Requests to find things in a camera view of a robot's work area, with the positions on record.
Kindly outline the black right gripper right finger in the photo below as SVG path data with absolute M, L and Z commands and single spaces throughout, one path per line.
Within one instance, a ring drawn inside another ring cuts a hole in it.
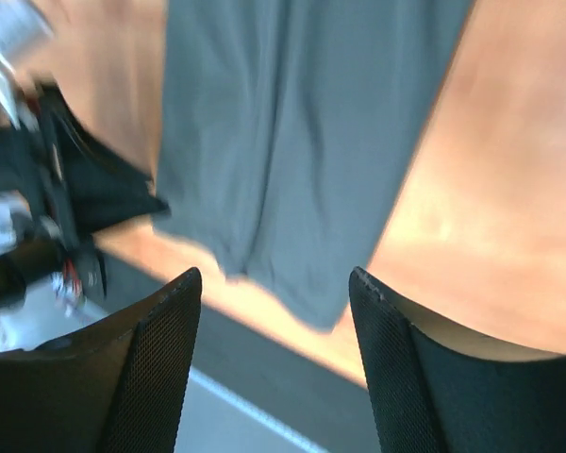
M 349 296 L 384 452 L 566 452 L 566 355 L 503 342 L 362 268 Z

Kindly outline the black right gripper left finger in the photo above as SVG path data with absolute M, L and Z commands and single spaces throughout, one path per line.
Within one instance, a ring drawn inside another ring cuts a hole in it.
M 201 313 L 191 268 L 33 350 L 0 353 L 0 452 L 172 452 Z

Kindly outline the grey t-shirt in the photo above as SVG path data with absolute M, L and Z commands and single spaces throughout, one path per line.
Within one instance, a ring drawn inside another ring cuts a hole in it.
M 467 1 L 173 1 L 155 228 L 320 330 L 370 260 Z

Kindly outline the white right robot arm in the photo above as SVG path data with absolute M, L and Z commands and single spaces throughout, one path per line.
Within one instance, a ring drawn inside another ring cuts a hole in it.
M 164 211 L 148 176 L 76 120 L 58 86 L 14 94 L 0 126 L 0 193 L 30 215 L 0 254 L 0 310 L 61 276 L 104 295 L 92 234 Z M 0 353 L 0 452 L 171 452 L 200 317 L 191 269 L 129 308 L 32 350 Z M 500 348 L 362 269 L 351 310 L 384 452 L 566 452 L 566 356 Z

